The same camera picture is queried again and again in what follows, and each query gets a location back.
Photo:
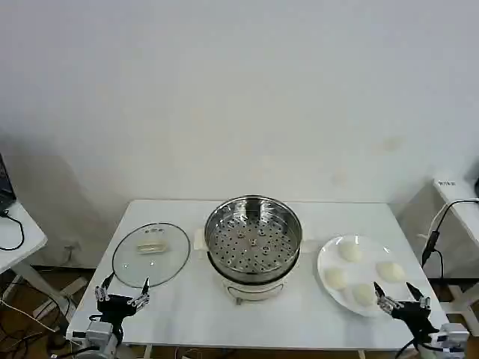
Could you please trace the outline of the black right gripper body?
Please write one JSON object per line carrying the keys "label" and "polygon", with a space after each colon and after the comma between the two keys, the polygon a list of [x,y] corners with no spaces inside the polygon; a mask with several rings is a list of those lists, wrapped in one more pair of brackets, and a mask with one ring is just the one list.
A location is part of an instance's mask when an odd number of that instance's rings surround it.
{"label": "black right gripper body", "polygon": [[403,321],[415,339],[429,339],[439,330],[429,320],[431,310],[417,301],[399,301],[391,310],[394,319]]}

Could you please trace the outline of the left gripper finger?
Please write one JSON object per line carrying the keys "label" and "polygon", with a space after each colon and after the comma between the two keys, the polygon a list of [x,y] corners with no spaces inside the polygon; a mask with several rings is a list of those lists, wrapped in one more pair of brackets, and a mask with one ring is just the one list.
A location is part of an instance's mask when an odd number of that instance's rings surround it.
{"label": "left gripper finger", "polygon": [[142,307],[144,307],[146,304],[149,303],[149,300],[150,300],[149,288],[150,288],[150,278],[147,277],[141,289],[140,296],[134,299],[130,299],[127,302],[127,304],[130,305],[131,307],[134,307],[136,310],[140,310]]}
{"label": "left gripper finger", "polygon": [[108,288],[114,276],[115,274],[111,273],[99,286],[95,287],[94,292],[98,302],[109,300]]}

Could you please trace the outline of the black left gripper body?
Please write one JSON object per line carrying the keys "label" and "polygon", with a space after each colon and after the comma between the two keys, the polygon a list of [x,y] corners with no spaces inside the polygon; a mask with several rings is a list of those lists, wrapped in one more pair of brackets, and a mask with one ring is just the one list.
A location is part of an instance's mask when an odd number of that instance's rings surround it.
{"label": "black left gripper body", "polygon": [[139,298],[123,295],[108,295],[97,300],[100,322],[107,322],[114,327],[123,324],[123,320],[136,314]]}

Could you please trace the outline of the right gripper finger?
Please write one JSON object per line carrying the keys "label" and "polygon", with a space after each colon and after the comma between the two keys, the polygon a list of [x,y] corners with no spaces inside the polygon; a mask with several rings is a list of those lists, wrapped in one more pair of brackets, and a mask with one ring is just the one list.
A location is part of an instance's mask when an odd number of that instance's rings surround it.
{"label": "right gripper finger", "polygon": [[412,297],[419,303],[420,308],[430,309],[430,297],[424,296],[420,289],[406,282],[406,286]]}
{"label": "right gripper finger", "polygon": [[377,282],[373,282],[373,287],[376,295],[377,305],[385,313],[392,313],[394,310],[399,310],[403,307],[400,302],[395,301],[393,298],[387,296],[383,291],[382,287]]}

